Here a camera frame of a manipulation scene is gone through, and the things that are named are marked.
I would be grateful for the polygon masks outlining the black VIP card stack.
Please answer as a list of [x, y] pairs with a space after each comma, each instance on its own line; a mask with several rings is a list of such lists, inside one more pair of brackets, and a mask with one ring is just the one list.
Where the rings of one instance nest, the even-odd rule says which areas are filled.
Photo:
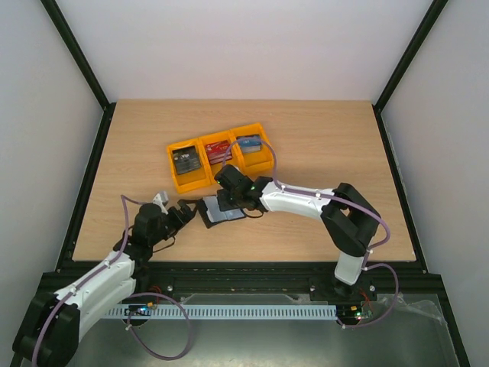
[[187, 174], [201, 168], [199, 154], [195, 146], [173, 151], [172, 159], [178, 175]]

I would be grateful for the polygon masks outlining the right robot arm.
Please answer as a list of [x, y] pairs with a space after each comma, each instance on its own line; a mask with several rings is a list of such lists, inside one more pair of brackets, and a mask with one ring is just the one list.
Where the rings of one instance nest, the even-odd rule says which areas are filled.
[[221, 186], [217, 199], [222, 211], [285, 212], [321, 221], [339, 250], [329, 292], [344, 300], [359, 292], [358, 279], [381, 218], [351, 184], [324, 190], [287, 186], [271, 177], [252, 180], [229, 164], [215, 181]]

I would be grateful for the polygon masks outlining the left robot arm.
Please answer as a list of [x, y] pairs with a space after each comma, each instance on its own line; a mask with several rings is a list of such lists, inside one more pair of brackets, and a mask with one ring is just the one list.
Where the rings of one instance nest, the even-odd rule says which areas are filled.
[[159, 242], [174, 239], [196, 215], [184, 201], [140, 203], [125, 220], [122, 237], [109, 254], [79, 279], [54, 292], [36, 294], [12, 349], [33, 366], [65, 366], [86, 333], [116, 304], [138, 297], [138, 283]]

